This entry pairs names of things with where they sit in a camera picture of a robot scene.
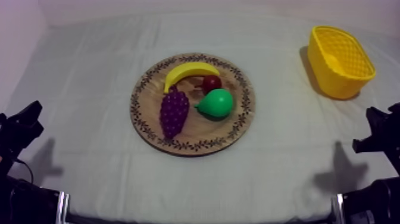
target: green pear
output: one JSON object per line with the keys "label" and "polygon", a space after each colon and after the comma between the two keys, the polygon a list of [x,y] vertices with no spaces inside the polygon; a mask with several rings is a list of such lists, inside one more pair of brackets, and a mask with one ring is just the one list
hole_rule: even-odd
{"label": "green pear", "polygon": [[228,116],[233,108],[233,97],[225,89],[214,89],[195,106],[201,113],[213,117]]}

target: cable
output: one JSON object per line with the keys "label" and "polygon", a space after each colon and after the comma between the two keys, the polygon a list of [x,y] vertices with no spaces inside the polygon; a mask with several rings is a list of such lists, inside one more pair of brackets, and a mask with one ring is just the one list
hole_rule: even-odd
{"label": "cable", "polygon": [[14,189],[12,189],[11,193],[10,193],[10,222],[13,221],[13,196],[15,194]]}
{"label": "cable", "polygon": [[29,173],[30,173],[30,183],[33,184],[33,172],[32,172],[32,170],[30,169],[30,167],[28,166],[28,164],[26,164],[24,161],[22,161],[22,160],[20,160],[20,159],[18,159],[18,158],[17,158],[15,161],[16,161],[17,163],[20,163],[20,164],[25,165],[25,166],[28,168]]}

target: plastic basket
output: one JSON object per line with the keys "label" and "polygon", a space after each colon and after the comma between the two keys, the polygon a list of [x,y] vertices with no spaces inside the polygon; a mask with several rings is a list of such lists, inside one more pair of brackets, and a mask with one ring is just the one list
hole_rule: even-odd
{"label": "plastic basket", "polygon": [[312,28],[308,59],[321,90],[333,98],[353,97],[376,74],[360,43],[334,27]]}

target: white tablecloth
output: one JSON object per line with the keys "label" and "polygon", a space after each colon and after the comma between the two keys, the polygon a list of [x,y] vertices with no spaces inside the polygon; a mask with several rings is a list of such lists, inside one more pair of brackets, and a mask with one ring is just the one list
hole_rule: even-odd
{"label": "white tablecloth", "polygon": [[[71,210],[107,219],[178,223],[283,222],[330,211],[330,196],[396,176],[383,153],[356,155],[365,109],[400,101],[399,40],[340,26],[368,52],[377,76],[337,101],[312,88],[302,53],[321,23],[257,13],[132,15],[50,30],[7,114],[38,99],[45,131],[21,159],[35,183],[71,194]],[[174,157],[145,143],[130,94],[154,63],[203,52],[235,63],[254,86],[247,133],[217,154]],[[14,176],[29,178],[24,167]]]}

